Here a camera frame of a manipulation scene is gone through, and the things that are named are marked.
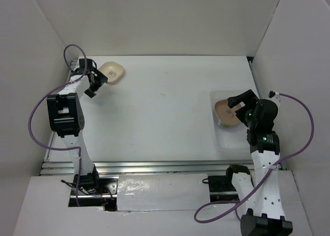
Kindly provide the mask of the clear plastic bin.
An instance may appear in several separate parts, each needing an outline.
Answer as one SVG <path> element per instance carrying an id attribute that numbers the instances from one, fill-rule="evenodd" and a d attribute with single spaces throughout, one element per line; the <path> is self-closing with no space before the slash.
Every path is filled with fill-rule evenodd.
<path id="1" fill-rule="evenodd" d="M 213 107 L 219 100 L 242 94 L 243 90 L 213 90 L 210 92 L 211 111 L 213 116 Z M 238 126 L 225 128 L 220 127 L 213 117 L 214 136 L 216 146 L 219 152 L 233 154 L 249 154 L 250 146 L 246 140 L 247 127 L 241 123 Z"/>

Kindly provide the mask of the white cover panel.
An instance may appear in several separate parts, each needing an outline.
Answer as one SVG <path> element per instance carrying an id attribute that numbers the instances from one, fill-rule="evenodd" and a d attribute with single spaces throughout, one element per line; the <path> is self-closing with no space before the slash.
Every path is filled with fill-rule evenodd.
<path id="1" fill-rule="evenodd" d="M 118 211 L 197 210 L 210 202 L 206 174 L 121 175 Z"/>

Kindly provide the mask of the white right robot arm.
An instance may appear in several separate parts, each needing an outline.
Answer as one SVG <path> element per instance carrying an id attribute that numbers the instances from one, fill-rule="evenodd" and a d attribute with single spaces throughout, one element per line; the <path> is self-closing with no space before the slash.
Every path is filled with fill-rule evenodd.
<path id="1" fill-rule="evenodd" d="M 279 137 L 273 131 L 279 98 L 259 99 L 252 90 L 228 98 L 228 106 L 248 128 L 255 176 L 242 165 L 230 165 L 225 186 L 236 190 L 242 202 L 242 235 L 290 235 L 293 224 L 286 220 L 278 182 Z"/>

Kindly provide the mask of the cream plate back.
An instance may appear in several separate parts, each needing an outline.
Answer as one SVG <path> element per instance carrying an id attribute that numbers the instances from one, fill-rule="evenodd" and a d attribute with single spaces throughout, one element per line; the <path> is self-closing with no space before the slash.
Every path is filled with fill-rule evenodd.
<path id="1" fill-rule="evenodd" d="M 113 61 L 105 62 L 98 70 L 108 78 L 109 85 L 116 84 L 124 75 L 123 66 Z"/>

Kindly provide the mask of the brown plate back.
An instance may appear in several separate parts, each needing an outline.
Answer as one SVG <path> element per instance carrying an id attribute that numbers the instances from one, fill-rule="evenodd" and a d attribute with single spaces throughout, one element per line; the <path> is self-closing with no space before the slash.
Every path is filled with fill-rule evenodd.
<path id="1" fill-rule="evenodd" d="M 241 124 L 241 121 L 236 116 L 236 111 L 242 108 L 241 104 L 230 108 L 226 99 L 219 100 L 213 107 L 213 117 L 215 122 L 220 127 L 230 128 Z"/>

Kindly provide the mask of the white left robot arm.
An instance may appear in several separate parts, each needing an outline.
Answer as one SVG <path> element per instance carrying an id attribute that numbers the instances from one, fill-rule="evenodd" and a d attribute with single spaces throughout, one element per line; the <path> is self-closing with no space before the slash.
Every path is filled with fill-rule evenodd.
<path id="1" fill-rule="evenodd" d="M 71 84 L 46 99 L 51 130 L 69 149 L 74 165 L 74 179 L 68 185 L 85 194 L 98 193 L 102 182 L 84 142 L 82 131 L 85 127 L 85 117 L 80 99 L 82 95 L 95 97 L 96 91 L 107 80 L 97 69 L 94 60 L 81 58 L 78 60 L 78 67 L 71 74 Z"/>

